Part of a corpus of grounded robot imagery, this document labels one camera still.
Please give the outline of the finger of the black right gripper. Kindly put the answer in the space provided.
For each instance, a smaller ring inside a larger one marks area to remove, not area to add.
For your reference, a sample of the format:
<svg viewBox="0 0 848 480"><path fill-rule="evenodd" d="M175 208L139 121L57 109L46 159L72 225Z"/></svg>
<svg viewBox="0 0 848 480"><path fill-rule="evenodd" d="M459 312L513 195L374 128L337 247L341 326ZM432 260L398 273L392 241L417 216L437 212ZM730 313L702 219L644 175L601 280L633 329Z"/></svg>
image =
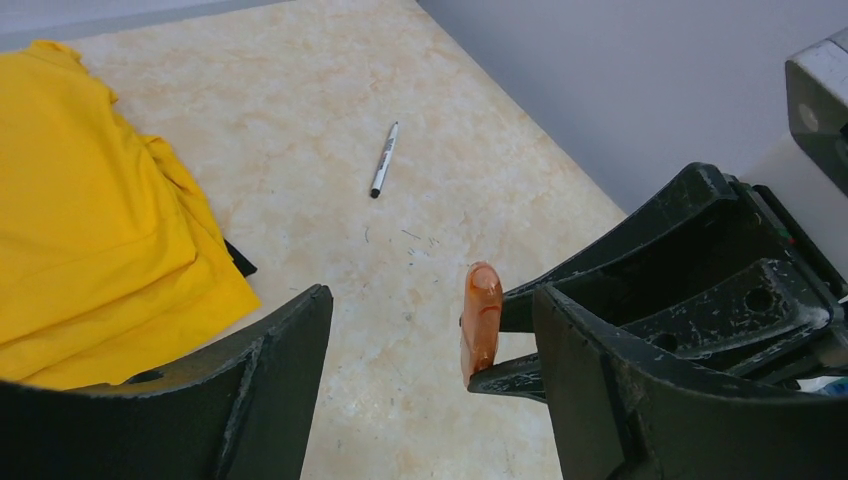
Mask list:
<svg viewBox="0 0 848 480"><path fill-rule="evenodd" d="M537 353L495 364L472 374L467 391L547 402Z"/></svg>

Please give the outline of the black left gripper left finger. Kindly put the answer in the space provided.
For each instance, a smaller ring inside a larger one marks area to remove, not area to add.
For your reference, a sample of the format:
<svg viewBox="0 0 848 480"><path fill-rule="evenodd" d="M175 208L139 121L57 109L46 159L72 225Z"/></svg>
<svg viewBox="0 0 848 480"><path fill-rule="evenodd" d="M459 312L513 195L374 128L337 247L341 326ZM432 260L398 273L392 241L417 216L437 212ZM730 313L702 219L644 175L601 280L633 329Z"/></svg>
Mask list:
<svg viewBox="0 0 848 480"><path fill-rule="evenodd" d="M314 285L120 385L1 385L5 479L297 479L333 311Z"/></svg>

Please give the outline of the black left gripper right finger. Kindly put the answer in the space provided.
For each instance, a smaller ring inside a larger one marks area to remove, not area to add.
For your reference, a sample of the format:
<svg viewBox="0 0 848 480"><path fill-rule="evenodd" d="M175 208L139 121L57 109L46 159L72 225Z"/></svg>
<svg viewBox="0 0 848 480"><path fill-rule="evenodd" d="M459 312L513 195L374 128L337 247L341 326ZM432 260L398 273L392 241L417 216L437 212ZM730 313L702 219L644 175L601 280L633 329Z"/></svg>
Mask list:
<svg viewBox="0 0 848 480"><path fill-rule="evenodd" d="M629 334L552 287L532 317L567 479L843 479L847 401L737 378Z"/></svg>

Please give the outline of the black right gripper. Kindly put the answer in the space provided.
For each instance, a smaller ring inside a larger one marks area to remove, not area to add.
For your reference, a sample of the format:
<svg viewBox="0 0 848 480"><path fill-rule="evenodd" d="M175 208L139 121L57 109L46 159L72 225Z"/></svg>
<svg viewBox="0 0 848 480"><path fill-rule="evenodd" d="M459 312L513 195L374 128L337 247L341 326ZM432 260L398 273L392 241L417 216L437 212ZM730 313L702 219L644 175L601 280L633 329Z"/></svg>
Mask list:
<svg viewBox="0 0 848 480"><path fill-rule="evenodd" d="M691 163L601 238L504 294L530 333L552 284L608 323L707 368L760 381L844 375L845 278L765 186Z"/></svg>

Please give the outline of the white marker pen black tip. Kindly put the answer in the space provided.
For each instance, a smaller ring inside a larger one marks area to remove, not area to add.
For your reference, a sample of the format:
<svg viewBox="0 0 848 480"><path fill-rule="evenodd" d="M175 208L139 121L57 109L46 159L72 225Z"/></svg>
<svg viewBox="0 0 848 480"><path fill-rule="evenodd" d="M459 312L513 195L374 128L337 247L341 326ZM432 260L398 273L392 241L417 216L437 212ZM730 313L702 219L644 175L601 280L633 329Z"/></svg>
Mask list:
<svg viewBox="0 0 848 480"><path fill-rule="evenodd" d="M372 199L377 199L383 189L383 185L385 183L385 178L388 172L388 168L393 156L393 153L396 148L397 138L399 132L399 123L394 122L391 126L386 142L383 146L383 150L380 156L380 160L378 162L378 166L374 175L374 179L370 188L370 197Z"/></svg>

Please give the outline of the orange highlighter pen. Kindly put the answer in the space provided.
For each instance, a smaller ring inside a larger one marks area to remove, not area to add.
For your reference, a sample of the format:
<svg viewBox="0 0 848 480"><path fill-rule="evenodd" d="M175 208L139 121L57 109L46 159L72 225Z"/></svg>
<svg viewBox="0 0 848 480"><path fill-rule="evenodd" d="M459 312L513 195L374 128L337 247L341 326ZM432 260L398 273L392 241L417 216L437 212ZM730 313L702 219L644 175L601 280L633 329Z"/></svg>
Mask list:
<svg viewBox="0 0 848 480"><path fill-rule="evenodd" d="M466 275L460 317L460 365L466 387L474 374L494 364L503 298L495 268L484 261L472 264Z"/></svg>

